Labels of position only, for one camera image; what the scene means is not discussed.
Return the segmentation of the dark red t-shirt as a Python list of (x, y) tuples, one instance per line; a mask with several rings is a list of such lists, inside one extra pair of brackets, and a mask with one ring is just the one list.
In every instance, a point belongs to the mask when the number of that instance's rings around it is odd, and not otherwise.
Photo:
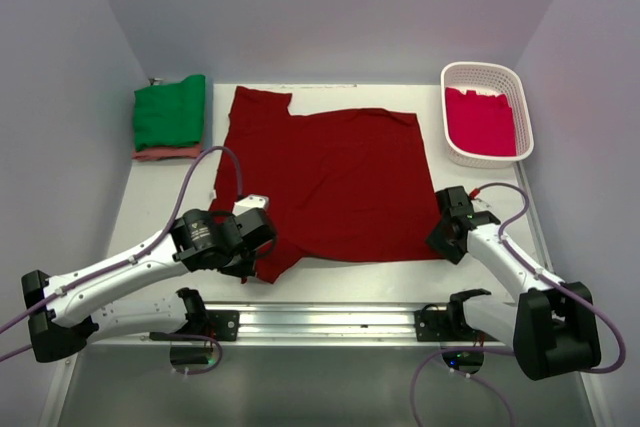
[(290, 93), (235, 90), (213, 211), (240, 193), (268, 197), (278, 233), (256, 264), (273, 283), (304, 257), (341, 262), (436, 260), (440, 213), (418, 118), (382, 108), (293, 115)]

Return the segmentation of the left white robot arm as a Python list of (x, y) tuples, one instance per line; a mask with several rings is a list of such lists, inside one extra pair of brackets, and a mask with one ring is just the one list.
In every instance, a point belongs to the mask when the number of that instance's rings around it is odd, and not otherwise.
[(196, 290), (181, 288), (150, 303), (128, 295), (201, 270), (249, 277), (259, 250), (271, 250), (276, 239), (262, 208), (238, 215), (192, 209), (140, 247), (90, 267), (59, 276), (40, 270), (24, 275), (36, 361), (62, 360), (96, 341), (143, 332), (164, 340), (211, 340), (214, 324)]

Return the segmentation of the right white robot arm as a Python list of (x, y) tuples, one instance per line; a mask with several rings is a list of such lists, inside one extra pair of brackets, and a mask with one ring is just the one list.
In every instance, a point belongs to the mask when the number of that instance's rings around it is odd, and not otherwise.
[(452, 264), (469, 256), (484, 265), (509, 293), (508, 303), (486, 289), (450, 296), (445, 310), (423, 308), (416, 319), (454, 338), (480, 334), (510, 347), (531, 380), (599, 365), (601, 349), (592, 296), (581, 282), (566, 283), (513, 243), (492, 212), (474, 208), (461, 186), (437, 192), (441, 215), (426, 239)]

